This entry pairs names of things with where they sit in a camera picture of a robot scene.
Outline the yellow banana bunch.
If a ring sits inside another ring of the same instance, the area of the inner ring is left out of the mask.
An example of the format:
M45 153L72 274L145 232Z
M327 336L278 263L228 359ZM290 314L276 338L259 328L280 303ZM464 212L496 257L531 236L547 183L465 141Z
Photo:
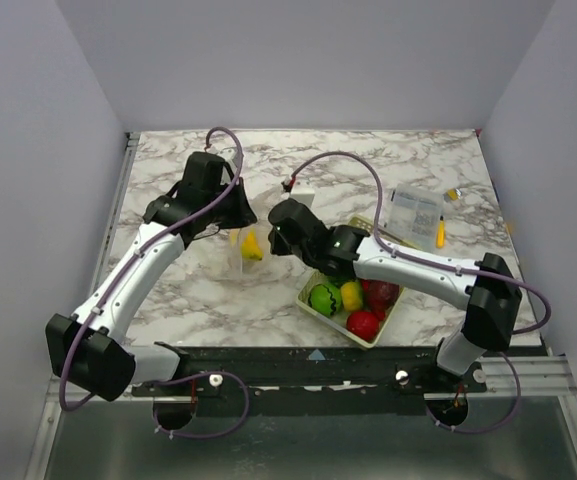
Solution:
M244 236L240 244L240 252L244 260L261 261L263 259L263 251L258 244L254 230L248 231Z

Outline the clear zip top bag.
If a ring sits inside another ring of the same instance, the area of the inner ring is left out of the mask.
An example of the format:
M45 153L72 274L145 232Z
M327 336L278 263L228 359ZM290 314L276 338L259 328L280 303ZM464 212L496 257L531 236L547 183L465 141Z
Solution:
M221 252L223 253L224 264L221 268L223 277L228 281L252 281L270 270L270 243L268 235L270 224L267 220L269 206L267 198L257 197L250 201L258 222L243 229L227 230L219 234L223 240ZM250 230L254 230L258 244L263 251L261 261L249 261L242 258L240 244Z

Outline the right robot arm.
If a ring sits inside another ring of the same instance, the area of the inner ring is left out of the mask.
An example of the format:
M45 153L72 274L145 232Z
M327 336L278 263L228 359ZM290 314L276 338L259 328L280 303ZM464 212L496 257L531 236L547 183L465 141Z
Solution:
M386 242L377 233L350 225L328 227L292 198L274 206L268 221L274 255L294 255L329 277L396 284L465 312L428 367L435 389L453 390L484 353L509 348L522 293L502 257L442 257Z

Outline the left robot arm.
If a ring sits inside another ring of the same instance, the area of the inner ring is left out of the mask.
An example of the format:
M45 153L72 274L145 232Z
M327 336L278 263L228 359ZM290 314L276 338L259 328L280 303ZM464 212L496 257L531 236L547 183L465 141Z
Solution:
M61 391L72 383L113 401L131 384L156 382L169 395L188 387L190 372L171 348L130 350L123 341L160 276L198 234L210 225L230 230L256 223L242 166L216 154L192 153L182 178L148 204L130 249L94 293L71 315L52 316L45 335Z

